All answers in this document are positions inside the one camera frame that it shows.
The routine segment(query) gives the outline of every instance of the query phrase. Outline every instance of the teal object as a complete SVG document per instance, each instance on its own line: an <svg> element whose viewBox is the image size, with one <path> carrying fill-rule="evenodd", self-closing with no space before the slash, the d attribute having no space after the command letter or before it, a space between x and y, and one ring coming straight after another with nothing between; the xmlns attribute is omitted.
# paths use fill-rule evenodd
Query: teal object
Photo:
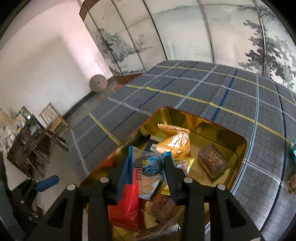
<svg viewBox="0 0 296 241"><path fill-rule="evenodd" d="M293 138L292 140L292 153L293 153L293 159L296 162L296 139Z"/></svg>

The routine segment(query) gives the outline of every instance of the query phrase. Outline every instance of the food wrapper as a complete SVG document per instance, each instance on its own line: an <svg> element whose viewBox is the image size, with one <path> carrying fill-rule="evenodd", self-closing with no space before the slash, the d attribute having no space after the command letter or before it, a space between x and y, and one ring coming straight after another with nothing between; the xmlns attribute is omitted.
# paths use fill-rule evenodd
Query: food wrapper
<svg viewBox="0 0 296 241"><path fill-rule="evenodd" d="M296 194L296 173L288 181L288 188L293 195Z"/></svg>
<svg viewBox="0 0 296 241"><path fill-rule="evenodd" d="M130 156L133 160L135 180L139 184L139 197L150 201L158 184L165 181L163 159L171 153L154 153L142 151L130 146Z"/></svg>
<svg viewBox="0 0 296 241"><path fill-rule="evenodd" d="M177 168L181 168L184 171L185 175L187 176L187 174L189 174L189 172L190 172L190 169L191 169L191 166L192 166L194 160L195 160L195 157L175 158L174 165ZM161 194L170 195L170 190L168 188L168 185L166 185L162 189Z"/></svg>
<svg viewBox="0 0 296 241"><path fill-rule="evenodd" d="M170 151L172 157L190 157L190 130L178 126L158 124L158 128L162 130L167 138L160 141L156 150L160 153Z"/></svg>
<svg viewBox="0 0 296 241"><path fill-rule="evenodd" d="M152 228L144 229L137 234L137 241L179 241L181 228L176 218L160 223Z"/></svg>
<svg viewBox="0 0 296 241"><path fill-rule="evenodd" d="M180 210L180 206L176 206L170 195L164 195L162 191L163 189L157 192L146 210L151 212L157 220L164 222L176 216Z"/></svg>
<svg viewBox="0 0 296 241"><path fill-rule="evenodd" d="M139 198L150 201L159 183L158 179L142 176L142 180L139 180Z"/></svg>
<svg viewBox="0 0 296 241"><path fill-rule="evenodd" d="M198 152L198 160L211 178L220 177L229 168L228 162L213 144Z"/></svg>

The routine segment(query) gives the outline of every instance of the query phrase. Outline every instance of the snack package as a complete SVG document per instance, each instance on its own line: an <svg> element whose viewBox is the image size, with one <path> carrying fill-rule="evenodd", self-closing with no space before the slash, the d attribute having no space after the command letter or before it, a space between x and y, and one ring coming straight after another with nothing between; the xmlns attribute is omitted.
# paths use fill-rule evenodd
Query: snack package
<svg viewBox="0 0 296 241"><path fill-rule="evenodd" d="M177 168L180 168L184 171L185 175L189 174L191 166L195 160L195 157L187 157L187 158L175 158L174 159L174 165ZM162 194L164 195L170 195L170 190L168 188L168 185L166 185L162 191Z"/></svg>
<svg viewBox="0 0 296 241"><path fill-rule="evenodd" d="M166 139L157 144L156 150L158 152L163 153L170 151L173 158L191 156L190 130L166 124L158 124L158 128L167 135Z"/></svg>
<svg viewBox="0 0 296 241"><path fill-rule="evenodd" d="M109 205L109 218L112 225L139 231L139 187L132 175L132 160L127 157L128 181L124 185L122 198L116 206Z"/></svg>
<svg viewBox="0 0 296 241"><path fill-rule="evenodd" d="M198 152L198 160L211 178L220 177L229 168L228 162L213 144Z"/></svg>
<svg viewBox="0 0 296 241"><path fill-rule="evenodd" d="M163 189L155 195L146 210L150 211L157 220L164 222L176 216L180 206L176 206L170 195L162 194L162 191Z"/></svg>
<svg viewBox="0 0 296 241"><path fill-rule="evenodd" d="M142 180L139 180L139 198L150 201L159 183L157 179L142 176Z"/></svg>
<svg viewBox="0 0 296 241"><path fill-rule="evenodd" d="M171 153L147 152L134 146L130 146L129 153L133 160L135 180L139 184L139 197L150 201L160 181L165 182L163 159L171 156Z"/></svg>
<svg viewBox="0 0 296 241"><path fill-rule="evenodd" d="M152 228L144 229L137 234L137 241L178 241L181 228L176 218L160 223Z"/></svg>

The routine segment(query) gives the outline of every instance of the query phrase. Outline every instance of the brown pastry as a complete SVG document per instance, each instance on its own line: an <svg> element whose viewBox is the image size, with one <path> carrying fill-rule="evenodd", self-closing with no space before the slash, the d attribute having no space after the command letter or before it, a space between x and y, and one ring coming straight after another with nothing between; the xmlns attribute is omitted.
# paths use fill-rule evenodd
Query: brown pastry
<svg viewBox="0 0 296 241"><path fill-rule="evenodd" d="M198 152L198 160L212 178L220 177L229 168L228 162L213 144Z"/></svg>
<svg viewBox="0 0 296 241"><path fill-rule="evenodd" d="M157 193L150 205L151 212L159 221L165 221L174 217L179 209L180 206L176 206L171 197L161 194L161 191Z"/></svg>

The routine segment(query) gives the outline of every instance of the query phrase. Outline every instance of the orange snack bag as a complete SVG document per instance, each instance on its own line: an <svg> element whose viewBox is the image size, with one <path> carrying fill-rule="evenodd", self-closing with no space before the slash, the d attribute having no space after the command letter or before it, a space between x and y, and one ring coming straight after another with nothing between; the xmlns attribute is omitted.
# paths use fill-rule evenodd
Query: orange snack bag
<svg viewBox="0 0 296 241"><path fill-rule="evenodd" d="M163 153L170 151L172 157L190 157L190 130L178 126L158 124L159 129L168 137L160 141L156 151Z"/></svg>

